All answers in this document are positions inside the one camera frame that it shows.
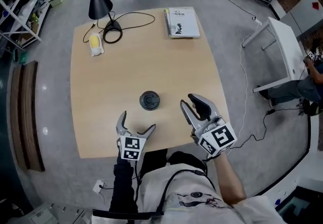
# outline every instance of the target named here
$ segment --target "white t-shirt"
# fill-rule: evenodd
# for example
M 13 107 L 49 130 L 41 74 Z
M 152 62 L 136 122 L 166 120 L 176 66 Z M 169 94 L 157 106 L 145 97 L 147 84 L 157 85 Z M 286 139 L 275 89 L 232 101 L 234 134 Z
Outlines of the white t-shirt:
M 199 170 L 187 164 L 162 167 L 144 175 L 138 195 L 138 211 L 156 211 L 169 178 L 178 170 Z M 177 174 L 165 197 L 164 215 L 142 223 L 221 223 L 221 224 L 281 224 L 285 223 L 267 197 L 256 196 L 227 205 L 216 194 L 209 180 L 191 172 Z M 92 217 L 93 224 L 126 223 Z

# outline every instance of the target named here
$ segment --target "white desk leg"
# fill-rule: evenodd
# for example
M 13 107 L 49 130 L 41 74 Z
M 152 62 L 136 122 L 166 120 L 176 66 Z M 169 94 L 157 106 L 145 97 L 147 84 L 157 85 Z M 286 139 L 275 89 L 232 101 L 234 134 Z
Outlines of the white desk leg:
M 272 41 L 270 41 L 270 43 L 266 46 L 262 46 L 261 49 L 262 50 L 266 50 L 268 47 L 270 47 L 272 44 L 274 44 L 276 42 L 276 39 L 274 38 Z
M 257 92 L 262 91 L 262 90 L 265 90 L 265 89 L 269 89 L 269 88 L 276 87 L 278 85 L 281 85 L 281 84 L 284 84 L 286 82 L 289 82 L 290 80 L 291 79 L 289 77 L 286 77 L 286 78 L 281 79 L 279 81 L 274 81 L 272 83 L 269 83 L 269 84 L 266 84 L 266 85 L 263 85 L 261 87 L 258 87 L 258 88 L 253 89 L 253 93 L 257 93 Z
M 242 43 L 242 47 L 246 47 L 246 45 L 253 40 L 257 35 L 263 32 L 269 26 L 269 21 L 267 20 L 260 28 L 258 28 L 246 41 Z

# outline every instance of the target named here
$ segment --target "red sticker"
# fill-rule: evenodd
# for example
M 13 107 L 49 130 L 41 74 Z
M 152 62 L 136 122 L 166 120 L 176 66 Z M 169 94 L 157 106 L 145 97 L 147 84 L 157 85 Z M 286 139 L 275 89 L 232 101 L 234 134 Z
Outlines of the red sticker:
M 314 9 L 318 10 L 319 9 L 319 6 L 318 6 L 318 2 L 314 2 L 312 3 L 312 6 Z

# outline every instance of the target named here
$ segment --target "stack of books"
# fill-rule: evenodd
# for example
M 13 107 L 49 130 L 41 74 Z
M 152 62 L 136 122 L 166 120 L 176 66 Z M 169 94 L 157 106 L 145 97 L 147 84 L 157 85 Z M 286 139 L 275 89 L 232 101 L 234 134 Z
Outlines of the stack of books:
M 200 37 L 193 9 L 164 9 L 165 20 L 170 38 Z

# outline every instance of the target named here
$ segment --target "gray floor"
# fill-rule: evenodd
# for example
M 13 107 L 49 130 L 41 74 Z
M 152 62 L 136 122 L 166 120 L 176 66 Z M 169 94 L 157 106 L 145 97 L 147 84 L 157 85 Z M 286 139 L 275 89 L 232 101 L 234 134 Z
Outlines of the gray floor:
M 254 0 L 233 0 L 264 22 L 274 17 L 270 9 Z M 201 21 L 217 64 L 227 99 L 231 124 L 239 133 L 244 114 L 246 81 L 239 65 L 242 39 L 256 27 L 251 15 L 227 0 L 112 0 L 117 14 L 160 7 L 193 6 Z M 89 0 L 64 0 L 52 8 L 41 32 L 43 42 L 28 49 L 30 60 L 39 62 L 36 86 L 36 122 L 38 139 L 46 171 L 19 174 L 27 195 L 35 205 L 43 201 L 65 202 L 84 207 L 103 208 L 101 199 L 92 191 L 97 179 L 113 183 L 115 158 L 80 159 L 72 122 L 70 102 L 70 59 L 73 30 L 90 21 Z M 278 47 L 267 52 L 260 46 L 271 39 L 264 32 L 242 51 L 242 64 L 248 75 L 248 101 L 244 129 L 237 145 L 250 134 L 262 138 L 262 119 L 268 104 L 252 88 L 286 75 Z M 282 105 L 295 107 L 296 102 Z M 298 111 L 280 111 L 266 118 L 268 128 L 263 141 L 248 141 L 234 149 L 229 159 L 239 174 L 247 194 L 254 195 L 271 184 L 289 169 L 304 153 L 307 145 L 307 118 L 297 116 Z M 194 144 L 170 150 L 191 151 L 203 158 L 205 153 Z M 214 179 L 214 169 L 209 165 Z M 103 191 L 109 206 L 111 191 Z

